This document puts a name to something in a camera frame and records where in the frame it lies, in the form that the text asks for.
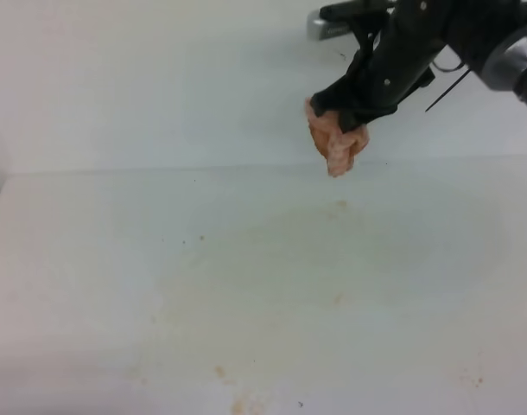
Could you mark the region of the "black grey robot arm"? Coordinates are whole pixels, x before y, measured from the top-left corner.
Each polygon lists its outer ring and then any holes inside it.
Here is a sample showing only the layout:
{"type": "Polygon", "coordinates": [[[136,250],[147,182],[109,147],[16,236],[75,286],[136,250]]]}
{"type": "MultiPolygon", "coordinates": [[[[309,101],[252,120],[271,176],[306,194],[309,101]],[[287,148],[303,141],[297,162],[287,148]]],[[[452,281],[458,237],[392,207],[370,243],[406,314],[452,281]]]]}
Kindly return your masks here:
{"type": "Polygon", "coordinates": [[[391,115],[428,86],[445,47],[489,89],[527,105],[526,1],[346,1],[308,15],[312,40],[349,33],[359,44],[352,63],[310,100],[318,117],[336,112],[343,132],[391,115]]]}

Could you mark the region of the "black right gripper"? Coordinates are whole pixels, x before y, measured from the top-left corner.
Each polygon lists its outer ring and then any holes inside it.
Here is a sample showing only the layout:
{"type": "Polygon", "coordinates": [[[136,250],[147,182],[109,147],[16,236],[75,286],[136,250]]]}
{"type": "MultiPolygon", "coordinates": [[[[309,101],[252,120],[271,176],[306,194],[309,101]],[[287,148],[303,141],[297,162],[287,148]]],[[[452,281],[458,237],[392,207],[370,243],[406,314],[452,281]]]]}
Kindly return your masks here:
{"type": "Polygon", "coordinates": [[[436,56],[451,48],[491,90],[527,106],[527,1],[396,1],[350,22],[359,51],[346,73],[310,98],[316,117],[339,112],[341,132],[383,117],[434,78],[436,56]]]}

